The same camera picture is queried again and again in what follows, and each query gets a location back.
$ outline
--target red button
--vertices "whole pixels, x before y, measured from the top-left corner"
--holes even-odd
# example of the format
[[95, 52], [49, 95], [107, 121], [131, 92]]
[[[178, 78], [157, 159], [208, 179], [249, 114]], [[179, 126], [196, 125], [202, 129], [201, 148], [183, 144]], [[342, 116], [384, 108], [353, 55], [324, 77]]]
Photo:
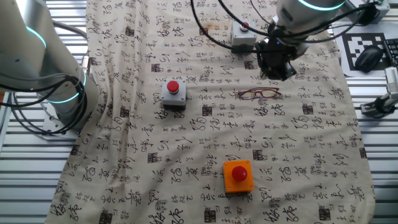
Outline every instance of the red button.
[[247, 22], [244, 22], [243, 24], [244, 25], [241, 25], [241, 31], [243, 32], [248, 31], [249, 24]]
[[232, 178], [236, 181], [242, 182], [248, 177], [247, 170], [242, 166], [237, 166], [232, 170]]
[[167, 84], [167, 89], [168, 89], [171, 93], [176, 93], [176, 92], [178, 92], [178, 88], [180, 88], [180, 85], [178, 84], [177, 81], [169, 81], [169, 83]]

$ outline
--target cloth with chinese calligraphy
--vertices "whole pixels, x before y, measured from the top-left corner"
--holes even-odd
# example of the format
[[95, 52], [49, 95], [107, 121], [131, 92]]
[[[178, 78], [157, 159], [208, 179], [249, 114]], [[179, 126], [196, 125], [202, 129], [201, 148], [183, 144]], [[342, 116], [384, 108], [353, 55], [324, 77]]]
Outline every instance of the cloth with chinese calligraphy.
[[[269, 17], [275, 4], [255, 2]], [[232, 20], [218, 2], [195, 7], [208, 33], [229, 44]], [[267, 29], [249, 1], [228, 7]], [[255, 54], [201, 35], [187, 1], [90, 0], [86, 21], [100, 96], [47, 223], [370, 221], [373, 182], [333, 42], [311, 45], [292, 62], [298, 74], [275, 82], [258, 78]], [[186, 81], [185, 111], [162, 109], [164, 79]], [[282, 94], [236, 97], [261, 86]], [[254, 190], [226, 195], [222, 163], [243, 159]]]

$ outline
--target glasses lens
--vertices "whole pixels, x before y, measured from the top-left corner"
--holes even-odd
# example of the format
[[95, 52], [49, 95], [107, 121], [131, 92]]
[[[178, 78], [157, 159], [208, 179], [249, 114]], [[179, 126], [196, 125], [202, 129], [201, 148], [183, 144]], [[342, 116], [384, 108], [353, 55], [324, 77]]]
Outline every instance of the glasses lens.
[[263, 95], [263, 97], [272, 97], [276, 95], [276, 92], [272, 90], [262, 90], [261, 94]]
[[255, 96], [255, 93], [246, 92], [242, 95], [242, 99], [253, 99]]

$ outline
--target eyeglasses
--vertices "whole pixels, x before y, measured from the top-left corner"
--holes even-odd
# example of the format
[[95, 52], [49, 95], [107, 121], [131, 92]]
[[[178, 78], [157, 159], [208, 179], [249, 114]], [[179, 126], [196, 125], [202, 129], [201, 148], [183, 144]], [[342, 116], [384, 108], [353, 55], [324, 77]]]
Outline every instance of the eyeglasses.
[[255, 98], [273, 98], [274, 96], [281, 95], [278, 92], [279, 88], [273, 87], [257, 87], [247, 91], [240, 91], [237, 93], [241, 100], [254, 100]]

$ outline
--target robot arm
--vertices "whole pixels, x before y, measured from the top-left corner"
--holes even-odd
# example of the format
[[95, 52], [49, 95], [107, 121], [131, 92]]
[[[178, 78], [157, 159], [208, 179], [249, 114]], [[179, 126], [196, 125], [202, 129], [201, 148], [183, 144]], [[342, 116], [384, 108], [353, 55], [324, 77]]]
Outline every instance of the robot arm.
[[[0, 21], [0, 83], [30, 90], [58, 83], [61, 78], [40, 79], [54, 73], [79, 78], [88, 102], [85, 115], [75, 126], [82, 128], [96, 106], [98, 89], [59, 39], [43, 0], [0, 1]], [[38, 94], [44, 96], [49, 91]], [[48, 98], [65, 124], [74, 118], [80, 104], [77, 96], [74, 84], [65, 82]]]
[[[329, 28], [327, 22], [336, 16], [339, 9], [348, 12], [355, 9], [355, 6], [349, 0], [279, 0], [277, 16], [268, 28], [268, 34], [271, 37], [255, 44], [259, 50], [279, 51], [271, 54], [257, 54], [261, 78], [284, 81], [295, 75], [297, 72], [290, 61], [299, 58], [308, 49], [307, 37]], [[374, 18], [377, 9], [375, 8], [372, 13], [374, 14], [369, 17], [370, 12], [368, 12], [365, 15], [366, 18]], [[354, 16], [350, 19], [354, 20], [353, 22], [369, 24], [372, 21], [372, 19], [364, 21], [362, 17], [365, 16], [361, 14], [352, 15]]]

